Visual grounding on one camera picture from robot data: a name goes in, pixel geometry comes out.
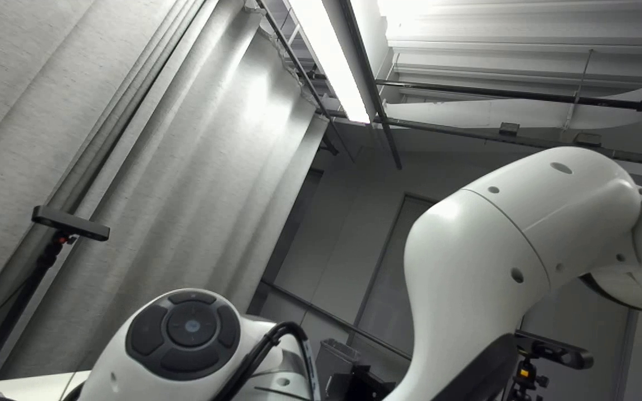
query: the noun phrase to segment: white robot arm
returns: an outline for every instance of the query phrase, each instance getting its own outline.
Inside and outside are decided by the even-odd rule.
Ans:
[[[527,307],[587,273],[606,292],[642,307],[642,190],[611,158],[575,147],[539,151],[437,204],[406,244],[415,352],[406,379],[388,400],[434,400],[494,340],[514,333]],[[147,331],[135,321],[156,304],[166,312],[157,312],[149,331],[162,336],[162,348],[140,356],[145,352],[135,352],[129,333]],[[198,315],[214,323],[177,319],[176,340],[168,321],[177,312],[166,304],[165,297],[151,301],[120,328],[83,400],[212,400],[269,331],[269,323],[240,319],[216,297],[214,312]],[[235,321],[234,348],[223,343],[230,328],[217,307],[231,309],[226,321]],[[184,331],[204,340],[184,345]],[[179,348],[198,354],[177,354],[171,364],[192,365],[165,367],[168,352]]]

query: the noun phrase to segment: ceiling light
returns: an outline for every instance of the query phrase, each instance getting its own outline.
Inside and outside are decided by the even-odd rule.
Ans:
[[[327,18],[321,0],[286,0],[300,33],[313,54],[317,62],[334,87],[334,94],[354,123],[369,123],[361,90],[350,72],[339,35]]]

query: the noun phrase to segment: fluorescent light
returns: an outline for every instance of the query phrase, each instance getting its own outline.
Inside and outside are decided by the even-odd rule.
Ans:
[[[323,0],[286,0],[286,4],[297,18],[297,25],[300,27],[304,43],[309,45],[309,51],[317,57],[317,62],[327,77],[327,82],[334,87],[347,120],[369,123],[361,90],[351,79],[350,64],[327,18]]]

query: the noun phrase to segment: wall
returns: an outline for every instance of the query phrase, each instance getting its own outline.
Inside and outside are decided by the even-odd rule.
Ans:
[[[438,154],[402,154],[402,169],[393,172],[379,135],[354,131],[354,139],[347,141],[357,151],[357,164],[341,156],[323,158],[324,175],[274,284],[351,325],[402,195],[444,199],[526,149],[434,136]],[[300,321],[313,343],[321,340],[347,342],[341,328],[279,297],[266,298],[262,315],[276,321]],[[526,317],[527,333],[587,348],[596,358],[587,373],[542,365],[542,373],[552,379],[543,394],[550,400],[615,400],[622,393],[618,379],[623,374],[622,351],[631,334],[628,321],[628,309],[600,298],[584,284],[573,284],[537,306]]]

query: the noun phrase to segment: circular cap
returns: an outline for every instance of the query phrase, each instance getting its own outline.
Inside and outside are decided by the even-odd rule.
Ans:
[[[183,348],[198,348],[216,334],[216,325],[216,315],[204,304],[179,304],[168,312],[166,334]]]

